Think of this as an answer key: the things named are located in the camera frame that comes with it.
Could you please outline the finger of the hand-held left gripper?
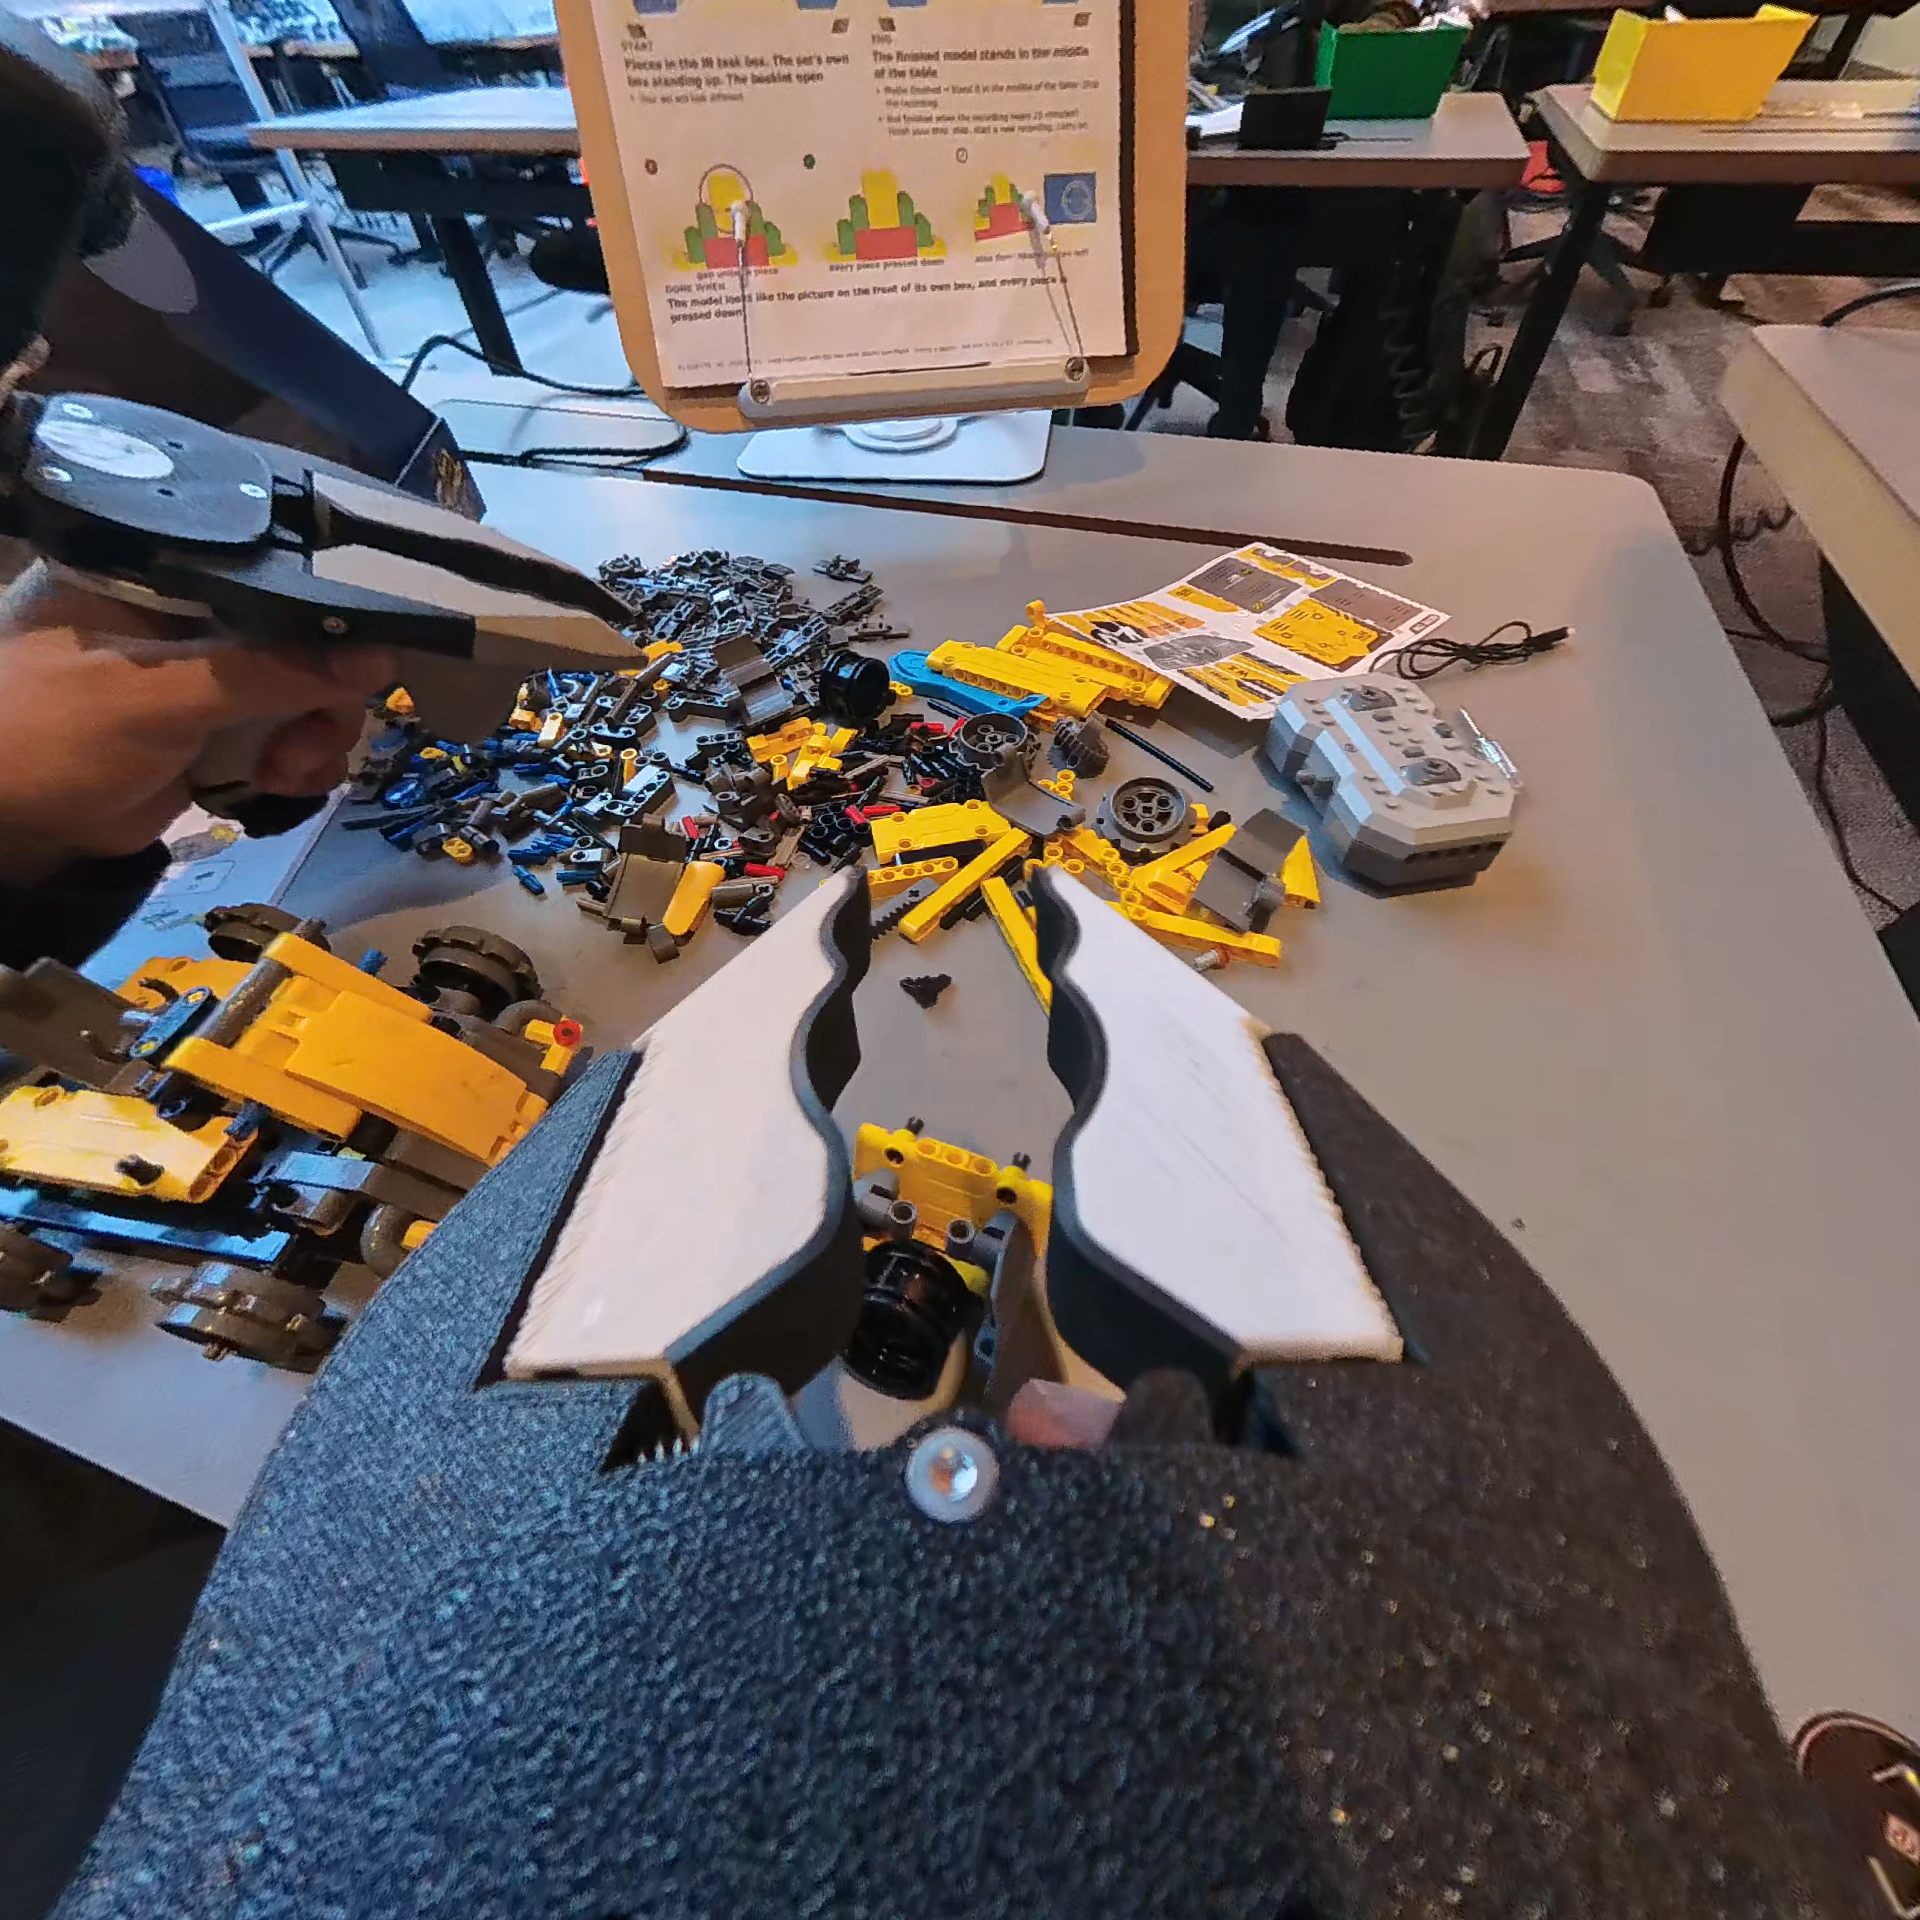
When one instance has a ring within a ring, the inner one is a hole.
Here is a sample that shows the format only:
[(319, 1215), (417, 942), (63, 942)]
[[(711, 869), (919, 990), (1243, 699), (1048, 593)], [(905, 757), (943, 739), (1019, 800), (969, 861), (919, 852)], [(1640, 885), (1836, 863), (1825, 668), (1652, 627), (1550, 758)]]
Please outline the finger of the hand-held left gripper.
[(398, 685), (431, 736), (479, 739), (504, 724), (533, 677), (555, 669), (611, 673), (641, 668), (641, 646), (597, 614), (509, 599), (452, 617), (448, 646), (405, 644)]
[(312, 516), (310, 544), (317, 553), (363, 545), (468, 584), (519, 591), (553, 607), (598, 617), (611, 627), (636, 622), (636, 613), (597, 577), (456, 511), (391, 486), (319, 471), (305, 475), (305, 493)]

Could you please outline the yellow black sticker sheet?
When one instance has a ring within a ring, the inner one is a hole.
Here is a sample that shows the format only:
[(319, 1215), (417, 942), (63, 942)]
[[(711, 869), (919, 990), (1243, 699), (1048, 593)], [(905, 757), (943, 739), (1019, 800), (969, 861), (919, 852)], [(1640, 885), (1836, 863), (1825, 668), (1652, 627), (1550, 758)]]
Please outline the yellow black sticker sheet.
[(1292, 685), (1367, 671), (1446, 623), (1440, 607), (1262, 542), (1048, 619), (1240, 718), (1270, 718)]

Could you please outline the grey toy motor hub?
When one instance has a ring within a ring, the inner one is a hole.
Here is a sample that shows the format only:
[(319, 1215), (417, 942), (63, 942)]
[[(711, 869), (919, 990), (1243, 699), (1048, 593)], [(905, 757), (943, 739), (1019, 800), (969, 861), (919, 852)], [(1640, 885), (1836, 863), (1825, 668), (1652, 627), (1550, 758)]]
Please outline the grey toy motor hub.
[(1310, 679), (1283, 695), (1264, 757), (1321, 808), (1337, 867), (1381, 894), (1473, 881), (1520, 811), (1456, 713), (1393, 673)]

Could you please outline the pile of small building pieces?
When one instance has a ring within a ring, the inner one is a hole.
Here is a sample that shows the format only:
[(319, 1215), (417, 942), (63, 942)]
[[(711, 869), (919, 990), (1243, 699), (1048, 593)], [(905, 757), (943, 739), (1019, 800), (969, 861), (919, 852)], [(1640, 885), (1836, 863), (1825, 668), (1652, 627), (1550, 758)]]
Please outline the pile of small building pieces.
[(391, 695), (348, 833), (567, 895), (661, 964), (707, 924), (768, 929), (797, 867), (864, 867), (877, 819), (969, 791), (949, 728), (899, 683), (864, 728), (816, 718), (832, 646), (880, 659), (873, 644), (903, 632), (867, 563), (812, 571), (824, 600), (790, 567), (715, 545), (603, 565), (600, 584), (637, 617), (641, 668), (541, 671), (471, 741), (431, 736)]

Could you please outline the person's left forearm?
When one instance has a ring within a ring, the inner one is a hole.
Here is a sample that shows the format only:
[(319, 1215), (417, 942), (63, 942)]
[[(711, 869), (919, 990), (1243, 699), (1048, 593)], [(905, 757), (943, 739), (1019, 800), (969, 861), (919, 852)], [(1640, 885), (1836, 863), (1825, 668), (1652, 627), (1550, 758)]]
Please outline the person's left forearm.
[(152, 838), (128, 854), (67, 861), (49, 877), (3, 880), (3, 967), (84, 961), (128, 924), (168, 863), (168, 848)]

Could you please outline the printed paper sheet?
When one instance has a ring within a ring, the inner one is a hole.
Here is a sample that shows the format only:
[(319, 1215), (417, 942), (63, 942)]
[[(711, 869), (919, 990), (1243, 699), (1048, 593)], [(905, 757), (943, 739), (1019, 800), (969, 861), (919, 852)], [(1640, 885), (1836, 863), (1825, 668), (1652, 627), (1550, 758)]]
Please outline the printed paper sheet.
[(1120, 4), (591, 4), (611, 132), (582, 166), (661, 380), (1121, 352), (1120, 27)]

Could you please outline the black toy wheel rim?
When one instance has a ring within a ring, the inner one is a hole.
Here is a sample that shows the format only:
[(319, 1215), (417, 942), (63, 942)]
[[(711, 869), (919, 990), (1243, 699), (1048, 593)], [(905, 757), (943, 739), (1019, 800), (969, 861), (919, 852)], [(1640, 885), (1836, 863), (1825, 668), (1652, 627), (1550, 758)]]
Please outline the black toy wheel rim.
[(985, 1280), (972, 1264), (919, 1238), (881, 1238), (864, 1255), (864, 1289), (843, 1350), (851, 1376), (894, 1400), (925, 1400), (953, 1344), (985, 1312)]

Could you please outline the yellow grey toy claw assembly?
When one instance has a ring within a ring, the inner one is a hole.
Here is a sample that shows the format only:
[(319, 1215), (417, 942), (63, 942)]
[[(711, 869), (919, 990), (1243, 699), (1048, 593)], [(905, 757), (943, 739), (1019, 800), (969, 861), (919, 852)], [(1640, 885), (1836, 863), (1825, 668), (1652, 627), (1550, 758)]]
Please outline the yellow grey toy claw assembly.
[(864, 1255), (877, 1240), (924, 1240), (982, 1276), (985, 1308), (972, 1337), (950, 1349), (925, 1400), (969, 1400), (1006, 1413), (1028, 1377), (1061, 1381), (1061, 1349), (1044, 1299), (1051, 1188), (1027, 1156), (993, 1161), (924, 1134), (864, 1123), (854, 1131), (853, 1197)]

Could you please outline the yellow toy vehicle model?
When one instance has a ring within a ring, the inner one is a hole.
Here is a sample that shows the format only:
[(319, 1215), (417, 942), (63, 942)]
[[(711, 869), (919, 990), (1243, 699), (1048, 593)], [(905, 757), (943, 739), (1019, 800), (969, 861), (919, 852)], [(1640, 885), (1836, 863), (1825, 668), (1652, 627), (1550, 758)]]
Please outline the yellow toy vehicle model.
[(339, 1270), (389, 1277), (558, 1102), (589, 1048), (535, 961), (448, 925), (380, 951), (264, 903), (209, 909), (207, 956), (119, 987), (5, 968), (3, 1308), (57, 1319), (95, 1256), (174, 1268), (160, 1329), (310, 1371)]

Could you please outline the person's left hand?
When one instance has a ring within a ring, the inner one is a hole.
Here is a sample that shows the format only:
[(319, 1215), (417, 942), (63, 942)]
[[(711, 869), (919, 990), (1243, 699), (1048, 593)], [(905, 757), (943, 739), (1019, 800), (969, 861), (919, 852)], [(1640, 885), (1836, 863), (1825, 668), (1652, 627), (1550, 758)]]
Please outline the person's left hand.
[(302, 660), (230, 639), (105, 638), (68, 614), (5, 622), (5, 880), (148, 846), (217, 743), (248, 750), (230, 780), (259, 796), (324, 792), (389, 683), (392, 656), (376, 648)]

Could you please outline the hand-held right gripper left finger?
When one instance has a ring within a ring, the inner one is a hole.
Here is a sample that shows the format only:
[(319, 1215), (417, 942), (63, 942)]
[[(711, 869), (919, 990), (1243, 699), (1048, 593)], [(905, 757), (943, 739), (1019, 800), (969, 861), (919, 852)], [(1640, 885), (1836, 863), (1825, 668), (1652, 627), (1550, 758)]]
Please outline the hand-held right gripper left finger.
[(870, 949), (841, 871), (640, 1036), (508, 1377), (809, 1381), (845, 1349), (864, 1280), (832, 1103)]

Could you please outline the dark grey cardboard box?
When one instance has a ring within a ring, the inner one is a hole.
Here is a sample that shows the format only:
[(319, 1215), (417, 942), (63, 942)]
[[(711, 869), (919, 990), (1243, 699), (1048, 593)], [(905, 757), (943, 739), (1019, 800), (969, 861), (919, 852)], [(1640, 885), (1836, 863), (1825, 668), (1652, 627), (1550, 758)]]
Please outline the dark grey cardboard box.
[(471, 521), (484, 500), (445, 423), (148, 185), (128, 239), (70, 263), (38, 392), (105, 392), (315, 453)]

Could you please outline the black desk grommet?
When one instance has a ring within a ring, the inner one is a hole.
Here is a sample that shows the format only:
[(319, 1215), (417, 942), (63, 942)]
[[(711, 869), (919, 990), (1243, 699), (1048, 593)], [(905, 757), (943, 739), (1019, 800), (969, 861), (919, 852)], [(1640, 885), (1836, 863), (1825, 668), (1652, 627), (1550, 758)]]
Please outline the black desk grommet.
[(1917, 1916), (1917, 1741), (1857, 1712), (1809, 1716), (1791, 1758), (1873, 1887), (1876, 1916)]

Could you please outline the thin black toy axle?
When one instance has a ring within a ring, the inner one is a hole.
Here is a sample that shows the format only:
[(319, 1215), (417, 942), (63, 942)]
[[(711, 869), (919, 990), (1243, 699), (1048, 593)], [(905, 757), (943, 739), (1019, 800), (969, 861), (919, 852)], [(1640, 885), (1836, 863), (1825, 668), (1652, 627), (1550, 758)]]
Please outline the thin black toy axle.
[(1148, 739), (1148, 736), (1142, 736), (1141, 731), (1135, 731), (1135, 728), (1132, 728), (1132, 727), (1121, 724), (1121, 721), (1120, 721), (1120, 720), (1116, 720), (1116, 718), (1107, 718), (1101, 724), (1103, 724), (1103, 728), (1107, 728), (1113, 739), (1118, 739), (1118, 741), (1127, 743), (1127, 745), (1128, 745), (1128, 748), (1133, 748), (1139, 755), (1142, 755), (1142, 757), (1152, 758), (1157, 765), (1161, 765), (1161, 768), (1169, 769), (1175, 777), (1179, 777), (1182, 781), (1185, 781), (1185, 784), (1189, 784), (1191, 788), (1195, 788), (1197, 792), (1201, 792), (1201, 796), (1212, 796), (1212, 792), (1216, 792), (1216, 785), (1213, 785), (1213, 781), (1212, 781), (1212, 780), (1207, 780), (1204, 775), (1200, 775), (1197, 769), (1193, 769), (1193, 768), (1191, 768), (1189, 764), (1183, 764), (1182, 758), (1177, 758), (1177, 757), (1167, 755), (1167, 752), (1166, 752), (1159, 743), (1153, 743), (1152, 739)]

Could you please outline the yellow toy frame part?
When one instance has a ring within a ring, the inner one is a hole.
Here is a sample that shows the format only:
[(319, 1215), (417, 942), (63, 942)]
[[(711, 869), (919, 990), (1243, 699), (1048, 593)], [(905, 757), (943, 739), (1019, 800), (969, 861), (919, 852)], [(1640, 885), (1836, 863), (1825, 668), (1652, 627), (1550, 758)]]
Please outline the yellow toy frame part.
[(1172, 680), (1150, 668), (1142, 648), (1197, 629), (1195, 617), (1144, 599), (1068, 614), (1036, 600), (996, 646), (945, 639), (928, 654), (928, 669), (993, 695), (1036, 697), (1041, 718), (1080, 718), (1103, 703), (1161, 708)]

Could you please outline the person's right hand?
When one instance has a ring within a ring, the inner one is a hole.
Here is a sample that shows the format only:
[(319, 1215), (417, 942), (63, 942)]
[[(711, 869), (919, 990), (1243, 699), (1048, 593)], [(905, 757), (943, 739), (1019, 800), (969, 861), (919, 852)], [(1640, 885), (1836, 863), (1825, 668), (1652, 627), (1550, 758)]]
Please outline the person's right hand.
[(1101, 1448), (1113, 1435), (1121, 1400), (1089, 1388), (1028, 1377), (1013, 1395), (1001, 1425), (1037, 1448)]

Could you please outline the white stand base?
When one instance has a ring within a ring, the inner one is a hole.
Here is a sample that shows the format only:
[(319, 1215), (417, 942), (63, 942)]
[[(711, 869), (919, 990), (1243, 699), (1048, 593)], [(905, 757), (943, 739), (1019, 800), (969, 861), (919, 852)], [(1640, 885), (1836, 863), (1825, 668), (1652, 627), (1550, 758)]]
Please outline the white stand base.
[(736, 455), (765, 481), (1011, 486), (1041, 473), (1051, 412), (764, 427)]

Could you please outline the grey office desk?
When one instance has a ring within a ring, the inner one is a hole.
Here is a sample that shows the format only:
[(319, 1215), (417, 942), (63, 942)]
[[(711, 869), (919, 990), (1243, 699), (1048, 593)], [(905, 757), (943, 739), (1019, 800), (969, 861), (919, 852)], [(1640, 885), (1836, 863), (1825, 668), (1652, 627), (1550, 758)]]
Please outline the grey office desk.
[(261, 151), (321, 156), (349, 208), (430, 228), (479, 353), (497, 373), (524, 373), (472, 225), (591, 217), (565, 86), (456, 86), (283, 115), (247, 135)]
[(1185, 307), (1217, 307), (1217, 349), (1177, 343), (1166, 373), (1212, 398), (1207, 435), (1262, 441), (1265, 376), (1304, 277), (1329, 309), (1287, 391), (1284, 431), (1329, 447), (1413, 451), (1465, 371), (1454, 254), (1478, 193), (1521, 180), (1527, 144), (1492, 92), (1427, 118), (1328, 120), (1310, 149), (1207, 137), (1189, 153)]
[(1916, 221), (1813, 221), (1809, 193), (1863, 185), (1916, 193), (1917, 83), (1782, 79), (1741, 123), (1637, 123), (1603, 112), (1589, 84), (1534, 95), (1568, 185), (1568, 237), (1593, 263), (1605, 201), (1657, 188), (1637, 264), (1660, 275), (1917, 275)]
[(1839, 708), (1917, 821), (1917, 333), (1758, 327), (1720, 404), (1819, 556)]

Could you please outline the green plastic bin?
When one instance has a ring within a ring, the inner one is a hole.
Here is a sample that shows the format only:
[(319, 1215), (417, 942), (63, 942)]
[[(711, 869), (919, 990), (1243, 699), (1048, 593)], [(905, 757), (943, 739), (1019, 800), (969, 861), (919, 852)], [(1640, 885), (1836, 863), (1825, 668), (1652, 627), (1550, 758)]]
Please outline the green plastic bin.
[(1323, 23), (1311, 83), (1329, 123), (1421, 123), (1435, 116), (1469, 36), (1467, 23), (1387, 29)]

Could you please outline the blue curved toy panel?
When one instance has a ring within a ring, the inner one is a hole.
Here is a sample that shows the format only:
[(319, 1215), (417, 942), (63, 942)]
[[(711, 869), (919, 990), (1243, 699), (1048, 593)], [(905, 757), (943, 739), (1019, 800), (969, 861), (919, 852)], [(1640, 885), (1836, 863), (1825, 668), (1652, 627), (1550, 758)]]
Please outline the blue curved toy panel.
[(1014, 695), (993, 687), (980, 687), (936, 671), (925, 654), (899, 652), (888, 659), (888, 679), (917, 699), (936, 703), (949, 713), (979, 716), (1004, 713), (1027, 718), (1044, 707), (1039, 695)]

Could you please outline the heap of yellow toy beams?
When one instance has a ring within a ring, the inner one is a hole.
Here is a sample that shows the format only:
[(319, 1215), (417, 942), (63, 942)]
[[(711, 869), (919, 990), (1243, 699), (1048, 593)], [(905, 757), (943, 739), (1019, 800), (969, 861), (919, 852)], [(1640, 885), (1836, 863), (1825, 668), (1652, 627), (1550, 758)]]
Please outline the heap of yellow toy beams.
[(982, 800), (925, 806), (881, 816), (870, 827), (876, 867), (868, 869), (870, 924), (896, 929), (909, 944), (933, 932), (985, 917), (996, 925), (1027, 987), (1048, 1005), (1051, 987), (1039, 967), (1037, 895), (1039, 873), (1080, 880), (1107, 904), (1139, 925), (1150, 939), (1185, 952), (1195, 968), (1235, 961), (1275, 967), (1283, 960), (1279, 934), (1236, 932), (1200, 913), (1193, 887), (1212, 854), (1229, 838), (1235, 821), (1193, 805), (1191, 836), (1183, 846), (1128, 867), (1087, 823), (1078, 806), (1061, 801), (1044, 785), (1030, 792), (1037, 816), (1054, 832), (1036, 833)]

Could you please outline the yellow plastic bin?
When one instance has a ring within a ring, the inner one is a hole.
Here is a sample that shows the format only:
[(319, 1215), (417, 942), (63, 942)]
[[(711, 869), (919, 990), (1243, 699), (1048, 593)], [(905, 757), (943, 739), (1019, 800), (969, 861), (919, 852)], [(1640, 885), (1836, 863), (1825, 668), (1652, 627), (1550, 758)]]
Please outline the yellow plastic bin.
[(1619, 123), (1739, 125), (1759, 115), (1815, 16), (1763, 4), (1751, 16), (1613, 12), (1591, 104)]

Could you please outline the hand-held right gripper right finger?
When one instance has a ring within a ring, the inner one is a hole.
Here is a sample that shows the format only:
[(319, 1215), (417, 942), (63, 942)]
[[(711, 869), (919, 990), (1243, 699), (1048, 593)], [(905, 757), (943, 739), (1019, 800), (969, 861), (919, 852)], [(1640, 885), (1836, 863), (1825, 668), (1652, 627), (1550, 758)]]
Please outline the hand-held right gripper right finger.
[(1403, 1358), (1265, 1054), (1269, 1028), (1078, 880), (1036, 880), (1051, 1153), (1047, 1305), (1100, 1374)]

